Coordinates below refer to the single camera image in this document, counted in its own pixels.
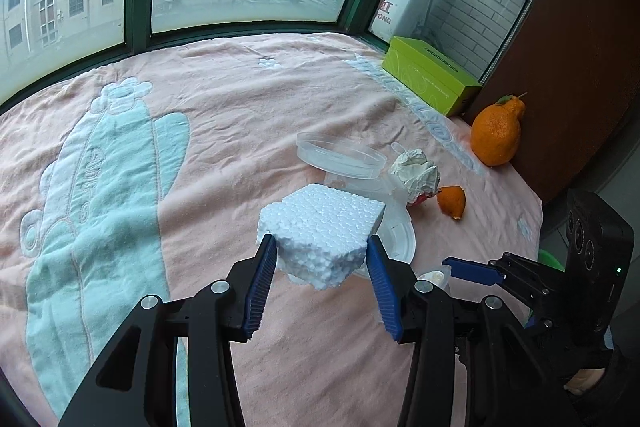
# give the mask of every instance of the brick wall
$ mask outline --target brick wall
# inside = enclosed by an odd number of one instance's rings
[[[420,37],[480,78],[524,0],[434,0]]]

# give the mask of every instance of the orange fruit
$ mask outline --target orange fruit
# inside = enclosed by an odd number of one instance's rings
[[[438,206],[443,214],[453,217],[453,219],[460,219],[465,211],[466,196],[462,187],[457,185],[453,187],[441,187],[437,193]]]
[[[471,150],[489,167],[511,161],[520,145],[524,102],[509,94],[485,107],[471,126]]]

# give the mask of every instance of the pink blanket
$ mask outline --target pink blanket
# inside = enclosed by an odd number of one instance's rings
[[[193,295],[255,253],[262,207],[322,181],[323,172],[296,156],[299,132],[352,137],[388,158],[395,158],[392,142],[421,148],[438,165],[442,186],[465,189],[460,222],[443,216],[434,200],[411,211],[416,273],[452,255],[482,263],[503,251],[536,258],[540,200],[511,166],[483,168],[468,148],[468,126],[438,117],[412,98],[380,70],[381,58],[359,41],[333,34],[202,41],[89,71],[0,116],[0,367],[43,427],[58,419],[26,340],[26,281],[34,258],[23,254],[33,247],[23,217],[35,208],[47,212],[45,167],[60,158],[84,115],[105,111],[100,90],[128,77],[137,78],[136,96],[144,97],[152,118],[180,113],[188,120],[183,161],[169,162],[175,181],[170,190],[161,190],[165,180],[158,182],[161,253],[172,299]],[[94,160],[98,165],[100,157]],[[526,318],[524,306],[500,289],[456,280],[451,289],[465,299],[501,295],[518,318]],[[395,425],[412,346],[392,341],[376,322],[375,308],[367,280],[349,277],[338,288],[315,291],[276,273],[262,327],[248,344],[232,346],[247,425]],[[464,423],[466,386],[463,366],[457,369],[456,426]]]

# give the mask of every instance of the crumpled tissue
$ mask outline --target crumpled tissue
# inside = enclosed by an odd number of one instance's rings
[[[429,161],[421,149],[403,152],[389,168],[406,187],[407,203],[412,204],[421,195],[434,196],[438,191],[440,173],[435,163]]]

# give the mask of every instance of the green box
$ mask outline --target green box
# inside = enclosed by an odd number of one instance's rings
[[[382,67],[445,116],[462,112],[482,88],[461,66],[418,39],[392,37]]]

